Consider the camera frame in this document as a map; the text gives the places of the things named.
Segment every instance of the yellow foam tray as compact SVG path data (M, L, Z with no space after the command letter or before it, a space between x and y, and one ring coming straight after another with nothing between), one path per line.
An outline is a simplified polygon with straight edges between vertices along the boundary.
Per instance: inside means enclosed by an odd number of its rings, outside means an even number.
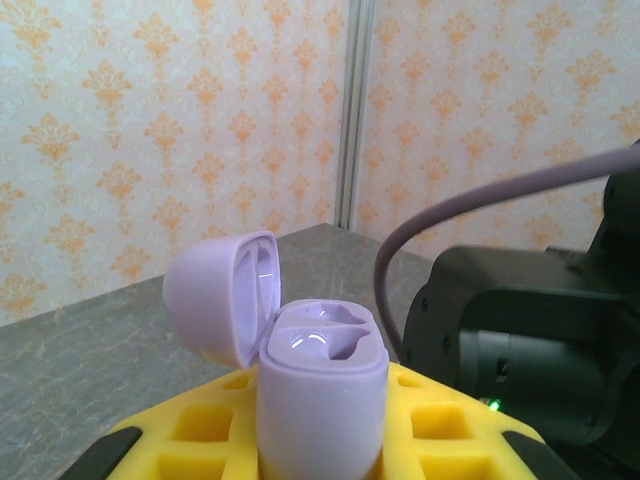
M116 425L142 437L109 480L258 480L258 367L239 370ZM535 480L503 438L530 427L391 364L384 444L374 480Z

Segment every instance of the cable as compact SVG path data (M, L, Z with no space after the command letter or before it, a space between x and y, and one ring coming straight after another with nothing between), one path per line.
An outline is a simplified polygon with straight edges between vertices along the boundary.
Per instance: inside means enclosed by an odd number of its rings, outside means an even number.
M382 243L376 257L373 290L382 326L398 361L404 363L404 352L402 338L389 307L387 272L391 259L405 243L424 230L467 212L635 168L640 168L640 147L601 153L559 167L538 170L470 190L423 210L391 232Z

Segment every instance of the open case lid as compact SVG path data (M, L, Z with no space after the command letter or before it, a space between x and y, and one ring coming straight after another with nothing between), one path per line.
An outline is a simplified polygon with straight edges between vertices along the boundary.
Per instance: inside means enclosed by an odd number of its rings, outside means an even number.
M169 321L204 358L240 368L258 355L280 308L280 262L271 232L199 242L169 266L162 287Z

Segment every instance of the wall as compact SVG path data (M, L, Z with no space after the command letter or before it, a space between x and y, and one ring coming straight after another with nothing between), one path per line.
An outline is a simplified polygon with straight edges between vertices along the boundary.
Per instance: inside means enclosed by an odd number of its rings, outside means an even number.
M331 222L348 2L0 4L0 325Z
M380 0L356 230L384 238L472 186L640 138L640 2ZM584 248L604 181L473 213L408 248Z

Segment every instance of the granite surface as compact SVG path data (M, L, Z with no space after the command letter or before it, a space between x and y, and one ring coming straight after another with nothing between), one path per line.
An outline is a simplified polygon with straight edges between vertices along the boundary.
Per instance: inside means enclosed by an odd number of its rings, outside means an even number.
M278 247L283 303L340 299L377 313L378 242L318 225ZM429 270L415 255L396 257L389 291L399 328ZM154 278L0 329L0 479L55 479L121 419L230 371L168 331L161 289Z

